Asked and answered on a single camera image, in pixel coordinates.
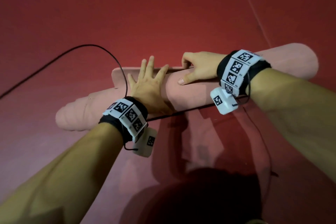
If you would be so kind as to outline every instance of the person's right hand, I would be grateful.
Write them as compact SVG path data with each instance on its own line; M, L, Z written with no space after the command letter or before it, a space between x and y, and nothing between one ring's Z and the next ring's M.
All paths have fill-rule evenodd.
M185 52L182 57L183 69L188 69L191 64L195 70L180 78L180 85L188 84L196 80L206 80L217 77L217 67L226 55L213 52Z

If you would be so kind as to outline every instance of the rolled mat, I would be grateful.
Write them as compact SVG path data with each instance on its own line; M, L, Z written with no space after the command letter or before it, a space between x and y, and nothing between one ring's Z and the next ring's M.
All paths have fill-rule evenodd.
M271 63L272 68L303 79L314 77L319 67L315 53L304 44L286 44L257 52L257 54ZM135 80L137 80L139 69L139 67L123 68L124 73L131 73ZM219 86L217 79L198 81L183 86L177 83L180 78L192 71L193 68L183 70L181 67L173 67L164 79L161 94L177 112L213 103L210 92ZM114 69L111 76L114 88L91 93L87 97L79 98L62 107L56 114L58 127L69 131L83 131L97 125L106 108L125 95L126 84L120 68ZM162 114L151 114L148 119L158 116Z

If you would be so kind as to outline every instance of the black fabric strap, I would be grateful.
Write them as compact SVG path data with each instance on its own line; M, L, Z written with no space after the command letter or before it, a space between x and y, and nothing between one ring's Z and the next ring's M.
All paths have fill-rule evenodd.
M238 52L237 50L232 51L229 55L225 56L222 61L219 63L218 67L217 67L217 77L219 78L219 85L221 86L221 79L223 77L224 71L226 66L228 65L231 57L233 54L235 54L236 52ZM262 60L262 61L258 61L257 63L255 63L253 66L250 67L248 73L250 76L250 81L254 78L254 76L256 76L260 71L266 69L266 68L271 68L271 64L269 64L267 61ZM247 74L244 76L244 80L243 83L241 85L241 87L239 88L239 95L247 95L245 90L246 87L249 84L249 80L248 80L248 76Z
M142 116L144 117L144 119L147 119L148 116L148 111L147 108L139 101L137 101L135 98L133 97L125 97L125 99L127 99L128 101L133 102L136 107L139 109L139 111L141 111ZM121 133L121 135L123 136L123 141L124 144L127 142L132 141L132 136L131 134L128 132L127 128L120 122L119 119L111 116L111 115L103 115L103 117L101 117L101 119L99 120L99 123L110 123L111 125L113 125L116 129L118 129L118 131Z

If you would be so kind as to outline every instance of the white tracking device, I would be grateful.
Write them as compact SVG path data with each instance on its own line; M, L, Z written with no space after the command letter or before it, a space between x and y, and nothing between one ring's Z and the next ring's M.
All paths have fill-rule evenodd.
M225 115L238 108L234 96L239 95L244 76L259 60L264 59L246 50L240 50L231 56L220 80L221 87L215 88L210 93L220 114Z
M143 157L149 157L152 154L157 131L148 128L148 123L133 102L124 98L118 99L103 112L103 115L111 115L119 119L127 128L132 136L134 147L138 149L133 150L133 153Z

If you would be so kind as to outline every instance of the folded mat layer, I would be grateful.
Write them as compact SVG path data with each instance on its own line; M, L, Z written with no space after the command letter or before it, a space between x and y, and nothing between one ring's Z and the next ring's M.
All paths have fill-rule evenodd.
M257 52L267 60L274 69L294 75L303 79L314 77L318 70L318 60L315 53L304 44L286 44L276 48ZM138 67L123 68L125 74L132 74L137 80ZM212 104L210 92L218 87L218 80L202 81L180 86L179 78L193 71L193 68L182 70L181 67L173 67L165 76L161 94L165 101L170 102L174 109L185 111L204 105ZM112 71L114 88L91 93L89 96L79 98L75 102L68 103L56 114L58 127L70 131L83 131L93 128L98 124L102 113L115 100L123 98L126 91L126 83L120 68ZM148 118L161 116L152 114Z

